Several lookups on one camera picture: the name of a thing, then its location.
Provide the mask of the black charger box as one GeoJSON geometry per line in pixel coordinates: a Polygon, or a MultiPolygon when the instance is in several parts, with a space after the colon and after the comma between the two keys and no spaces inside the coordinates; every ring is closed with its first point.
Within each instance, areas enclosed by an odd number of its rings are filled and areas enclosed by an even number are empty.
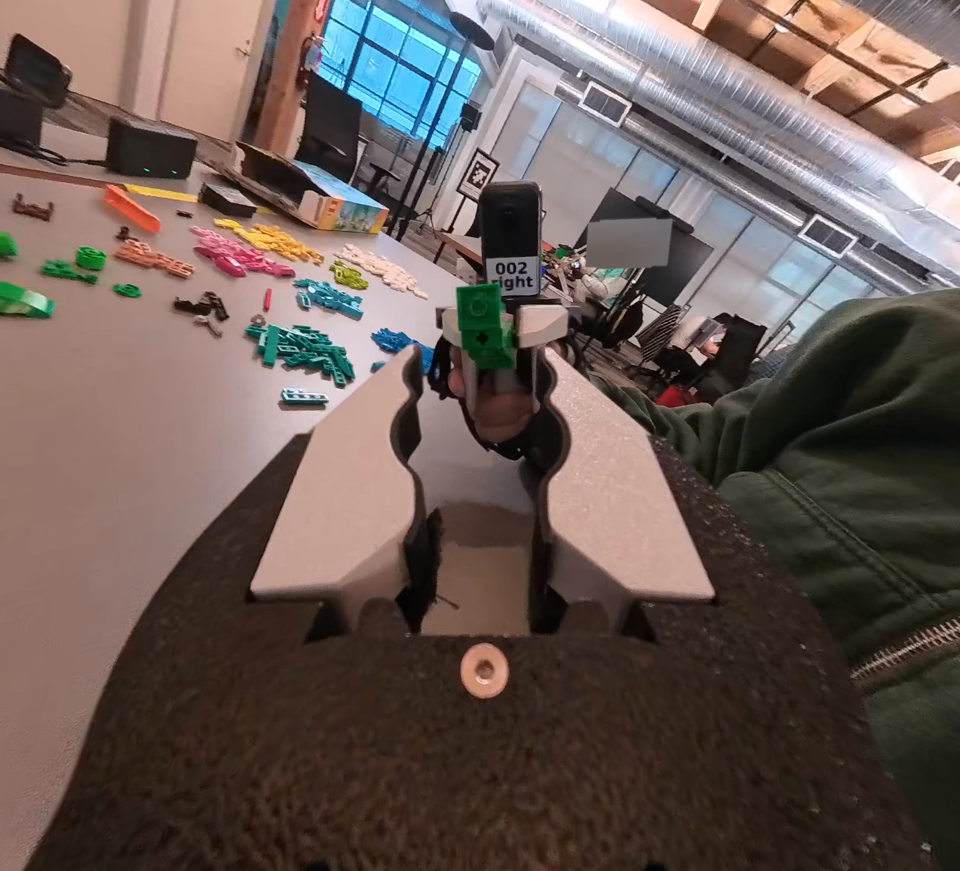
{"type": "Polygon", "coordinates": [[[198,138],[157,123],[112,116],[103,167],[126,177],[185,181],[191,175],[198,138]]]}

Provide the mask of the green lego brick assembly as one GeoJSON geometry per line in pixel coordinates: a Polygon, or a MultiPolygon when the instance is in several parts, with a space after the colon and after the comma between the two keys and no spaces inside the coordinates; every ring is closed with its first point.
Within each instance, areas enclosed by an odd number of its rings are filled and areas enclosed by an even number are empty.
{"type": "Polygon", "coordinates": [[[517,338],[498,283],[457,289],[457,328],[461,349],[481,371],[514,370],[517,338]]]}

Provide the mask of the black open case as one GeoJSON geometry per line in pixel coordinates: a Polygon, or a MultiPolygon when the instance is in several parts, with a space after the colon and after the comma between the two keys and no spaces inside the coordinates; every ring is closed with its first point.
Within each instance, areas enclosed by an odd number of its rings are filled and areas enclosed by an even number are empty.
{"type": "Polygon", "coordinates": [[[65,108],[71,70],[29,37],[16,33],[1,72],[1,145],[35,159],[51,159],[42,146],[44,114],[65,108]]]}

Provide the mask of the black computer monitor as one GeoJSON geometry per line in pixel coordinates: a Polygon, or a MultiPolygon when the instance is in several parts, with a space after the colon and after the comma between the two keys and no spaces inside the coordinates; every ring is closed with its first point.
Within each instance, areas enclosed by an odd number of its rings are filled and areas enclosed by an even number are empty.
{"type": "Polygon", "coordinates": [[[362,114],[358,99],[316,72],[310,73],[303,130],[294,159],[351,184],[361,157],[362,114]]]}

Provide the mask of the cluster of black lego pieces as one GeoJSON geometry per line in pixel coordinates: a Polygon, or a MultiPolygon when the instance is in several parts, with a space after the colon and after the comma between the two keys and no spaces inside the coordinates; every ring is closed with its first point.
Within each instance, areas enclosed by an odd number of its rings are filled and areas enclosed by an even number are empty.
{"type": "Polygon", "coordinates": [[[199,301],[175,298],[172,306],[175,311],[194,316],[209,317],[212,314],[218,322],[225,322],[230,317],[221,298],[211,291],[204,292],[199,301]]]}

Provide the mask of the black television screen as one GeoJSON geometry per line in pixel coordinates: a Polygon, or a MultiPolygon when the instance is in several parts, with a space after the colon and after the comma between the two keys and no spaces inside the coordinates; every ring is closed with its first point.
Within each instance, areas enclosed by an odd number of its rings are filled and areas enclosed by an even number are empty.
{"type": "Polygon", "coordinates": [[[673,304],[714,252],[689,222],[615,189],[606,192],[575,248],[589,267],[640,271],[641,293],[660,305],[673,304]]]}

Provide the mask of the framed marker poster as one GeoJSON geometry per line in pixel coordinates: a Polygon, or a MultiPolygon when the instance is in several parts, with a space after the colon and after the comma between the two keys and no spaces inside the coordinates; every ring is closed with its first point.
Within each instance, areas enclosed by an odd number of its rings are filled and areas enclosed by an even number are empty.
{"type": "Polygon", "coordinates": [[[494,180],[498,169],[499,161],[490,153],[481,148],[474,149],[458,182],[456,193],[466,200],[478,202],[481,193],[494,180]]]}

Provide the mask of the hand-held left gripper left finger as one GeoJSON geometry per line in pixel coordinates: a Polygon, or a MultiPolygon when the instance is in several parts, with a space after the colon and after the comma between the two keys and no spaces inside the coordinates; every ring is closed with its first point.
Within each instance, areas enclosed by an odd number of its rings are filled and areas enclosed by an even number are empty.
{"type": "Polygon", "coordinates": [[[403,349],[314,427],[251,579],[253,601],[318,603],[354,630],[369,601],[420,630],[435,601],[438,518],[410,458],[422,440],[421,351],[403,349]]]}

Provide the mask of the white door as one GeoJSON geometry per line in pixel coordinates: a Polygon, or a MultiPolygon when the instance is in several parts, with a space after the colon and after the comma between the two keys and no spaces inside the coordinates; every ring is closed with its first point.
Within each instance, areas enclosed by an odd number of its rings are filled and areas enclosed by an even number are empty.
{"type": "Polygon", "coordinates": [[[157,121],[179,0],[130,0],[119,105],[157,121]]]}
{"type": "Polygon", "coordinates": [[[219,142],[249,107],[276,0],[174,0],[159,118],[219,142]]]}

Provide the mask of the pile of teal lego pieces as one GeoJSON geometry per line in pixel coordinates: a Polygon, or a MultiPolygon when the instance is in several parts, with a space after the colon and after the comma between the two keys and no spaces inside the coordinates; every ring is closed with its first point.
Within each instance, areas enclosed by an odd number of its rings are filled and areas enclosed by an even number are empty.
{"type": "Polygon", "coordinates": [[[281,364],[318,372],[337,388],[345,388],[356,380],[354,364],[346,349],[315,328],[250,324],[244,334],[253,341],[259,361],[267,368],[281,364]]]}

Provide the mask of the orange brick separator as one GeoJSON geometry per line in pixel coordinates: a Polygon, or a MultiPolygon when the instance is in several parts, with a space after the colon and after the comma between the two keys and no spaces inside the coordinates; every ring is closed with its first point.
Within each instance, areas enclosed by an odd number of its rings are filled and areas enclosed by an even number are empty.
{"type": "Polygon", "coordinates": [[[103,190],[103,203],[116,212],[126,222],[140,230],[157,234],[162,229],[162,220],[146,207],[139,205],[126,190],[115,184],[107,184],[103,190]]]}

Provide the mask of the pile of coral lego pieces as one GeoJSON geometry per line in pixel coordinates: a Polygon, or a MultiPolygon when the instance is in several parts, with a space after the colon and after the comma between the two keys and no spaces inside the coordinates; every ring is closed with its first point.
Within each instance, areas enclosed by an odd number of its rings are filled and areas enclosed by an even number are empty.
{"type": "Polygon", "coordinates": [[[113,257],[117,261],[148,270],[158,270],[181,280],[189,279],[195,271],[193,265],[161,253],[149,244],[133,238],[121,241],[113,257]]]}

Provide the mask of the pile of white lego pieces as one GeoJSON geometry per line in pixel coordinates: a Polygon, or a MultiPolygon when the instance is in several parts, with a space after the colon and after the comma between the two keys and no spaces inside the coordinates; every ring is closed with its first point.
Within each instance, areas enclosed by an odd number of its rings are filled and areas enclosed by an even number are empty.
{"type": "Polygon", "coordinates": [[[423,301],[428,299],[427,292],[420,287],[417,279],[402,265],[391,261],[387,257],[362,250],[353,244],[342,245],[334,255],[341,263],[379,278],[384,285],[392,290],[411,293],[423,301]]]}

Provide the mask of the black floor lamp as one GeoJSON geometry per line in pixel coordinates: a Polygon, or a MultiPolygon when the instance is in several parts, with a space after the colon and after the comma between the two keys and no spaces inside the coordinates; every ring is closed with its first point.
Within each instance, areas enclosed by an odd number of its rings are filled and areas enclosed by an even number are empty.
{"type": "Polygon", "coordinates": [[[431,169],[431,162],[426,161],[426,156],[430,153],[433,137],[438,129],[450,96],[453,93],[463,63],[471,49],[490,52],[493,51],[495,47],[495,41],[487,30],[467,14],[458,12],[451,13],[450,24],[456,34],[462,39],[462,46],[450,77],[441,93],[438,106],[430,119],[422,145],[414,160],[411,174],[404,185],[395,214],[390,220],[390,227],[387,234],[398,242],[403,240],[412,218],[417,213],[416,208],[425,190],[431,169]]]}

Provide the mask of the pile of pink lego pieces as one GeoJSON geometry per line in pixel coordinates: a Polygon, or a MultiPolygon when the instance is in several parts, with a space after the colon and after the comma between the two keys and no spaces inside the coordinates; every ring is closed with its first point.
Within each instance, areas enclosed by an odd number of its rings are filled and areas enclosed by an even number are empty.
{"type": "Polygon", "coordinates": [[[269,275],[278,279],[292,279],[294,268],[266,257],[255,248],[223,237],[217,231],[196,226],[189,227],[196,238],[194,252],[209,260],[219,270],[234,278],[244,278],[249,273],[269,275]]]}

